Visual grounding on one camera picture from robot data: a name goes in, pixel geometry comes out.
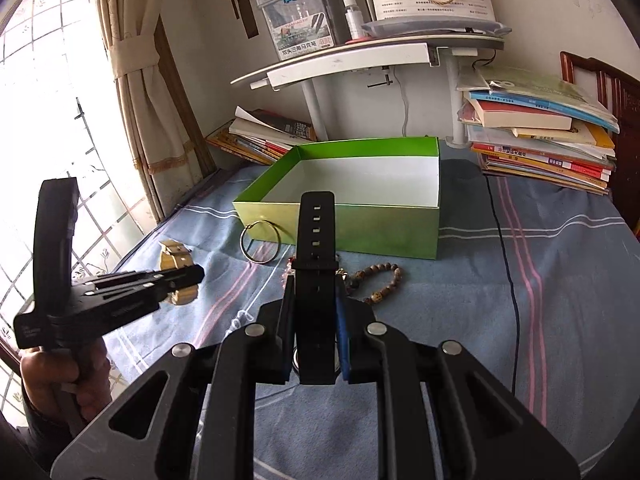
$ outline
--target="blue bed sheet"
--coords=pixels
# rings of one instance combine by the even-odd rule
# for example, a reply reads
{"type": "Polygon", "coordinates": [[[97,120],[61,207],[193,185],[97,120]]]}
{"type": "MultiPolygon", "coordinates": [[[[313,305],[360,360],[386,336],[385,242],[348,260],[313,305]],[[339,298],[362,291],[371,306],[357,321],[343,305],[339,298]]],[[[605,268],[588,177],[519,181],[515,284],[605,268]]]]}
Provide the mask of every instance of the blue bed sheet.
{"type": "MultiPolygon", "coordinates": [[[[410,339],[460,341],[508,388],[516,322],[496,218],[520,316],[516,395],[589,470],[616,437],[640,396],[640,244],[609,199],[521,177],[482,176],[468,153],[444,150],[438,259],[341,253],[349,272],[391,261],[400,289],[376,317],[410,339]]],[[[198,299],[161,309],[106,337],[124,377],[134,380],[177,342],[221,341],[282,296],[292,246],[260,266],[239,249],[232,200],[264,168],[221,186],[202,186],[130,255],[122,270],[157,268],[160,245],[180,240],[204,267],[198,299]]],[[[254,242],[260,254],[275,245],[254,242]]],[[[371,293],[388,281],[366,282],[371,293]]],[[[372,479],[377,469],[375,388],[258,388],[255,473],[271,479],[372,479]]]]}

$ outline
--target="hand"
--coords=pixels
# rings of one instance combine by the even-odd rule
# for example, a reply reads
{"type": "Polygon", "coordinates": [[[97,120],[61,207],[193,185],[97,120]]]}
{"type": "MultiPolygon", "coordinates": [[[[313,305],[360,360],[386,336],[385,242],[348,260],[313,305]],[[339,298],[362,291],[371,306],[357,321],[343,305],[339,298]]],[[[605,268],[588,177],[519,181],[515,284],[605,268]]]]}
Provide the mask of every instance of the hand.
{"type": "MultiPolygon", "coordinates": [[[[80,383],[76,399],[82,418],[93,420],[110,402],[107,349],[102,338],[93,343],[89,352],[94,371],[80,383]]],[[[33,407],[42,415],[64,422],[64,416],[53,395],[52,386],[78,380],[78,364],[71,355],[43,352],[39,348],[26,350],[21,361],[22,384],[33,407]]]]}

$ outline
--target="wooden bead bracelet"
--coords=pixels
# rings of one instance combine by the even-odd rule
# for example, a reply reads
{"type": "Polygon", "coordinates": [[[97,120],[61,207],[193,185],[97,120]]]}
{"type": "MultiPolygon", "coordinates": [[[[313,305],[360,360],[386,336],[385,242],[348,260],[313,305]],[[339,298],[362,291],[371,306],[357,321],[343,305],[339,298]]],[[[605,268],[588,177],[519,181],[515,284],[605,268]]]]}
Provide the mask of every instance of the wooden bead bracelet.
{"type": "MultiPolygon", "coordinates": [[[[291,264],[293,263],[294,259],[295,257],[292,256],[289,258],[289,261],[287,262],[287,269],[282,275],[283,286],[287,281],[287,276],[293,273],[293,270],[291,269],[291,264]]],[[[398,288],[398,286],[400,285],[400,282],[402,281],[402,275],[403,275],[401,267],[398,267],[396,264],[390,264],[387,262],[386,264],[376,264],[376,265],[367,267],[364,270],[359,270],[358,272],[354,272],[351,276],[344,269],[336,270],[336,274],[340,274],[342,276],[344,280],[344,286],[347,291],[347,295],[350,296],[360,287],[362,282],[367,277],[373,276],[374,274],[377,274],[379,272],[385,272],[387,270],[390,270],[394,274],[394,278],[391,280],[391,283],[381,288],[379,291],[374,292],[368,298],[364,298],[363,300],[360,300],[369,305],[373,305],[373,304],[380,303],[380,301],[384,300],[389,294],[391,294],[393,291],[395,291],[398,288]]]]}

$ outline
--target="window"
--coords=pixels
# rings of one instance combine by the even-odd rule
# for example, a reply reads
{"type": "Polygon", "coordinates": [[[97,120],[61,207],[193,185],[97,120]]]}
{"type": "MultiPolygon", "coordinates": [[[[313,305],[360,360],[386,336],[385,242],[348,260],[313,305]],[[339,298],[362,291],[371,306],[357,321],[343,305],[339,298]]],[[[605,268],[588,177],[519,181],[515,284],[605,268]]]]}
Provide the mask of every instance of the window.
{"type": "MultiPolygon", "coordinates": [[[[111,272],[155,227],[113,86],[94,0],[20,4],[0,36],[0,337],[14,348],[14,316],[33,302],[43,180],[78,179],[75,279],[111,272]]],[[[2,406],[15,407],[12,379],[2,385],[2,406]]]]}
{"type": "Polygon", "coordinates": [[[26,426],[20,377],[0,361],[0,411],[14,426],[26,426]]]}

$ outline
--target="curtain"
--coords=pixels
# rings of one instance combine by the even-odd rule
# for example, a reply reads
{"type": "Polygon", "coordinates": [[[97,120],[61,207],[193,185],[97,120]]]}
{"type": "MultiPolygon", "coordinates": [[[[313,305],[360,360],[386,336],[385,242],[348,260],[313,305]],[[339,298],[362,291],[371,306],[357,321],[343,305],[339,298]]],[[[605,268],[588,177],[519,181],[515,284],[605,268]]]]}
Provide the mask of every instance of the curtain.
{"type": "Polygon", "coordinates": [[[194,146],[158,68],[162,0],[96,0],[133,163],[156,219],[202,179],[194,146]]]}

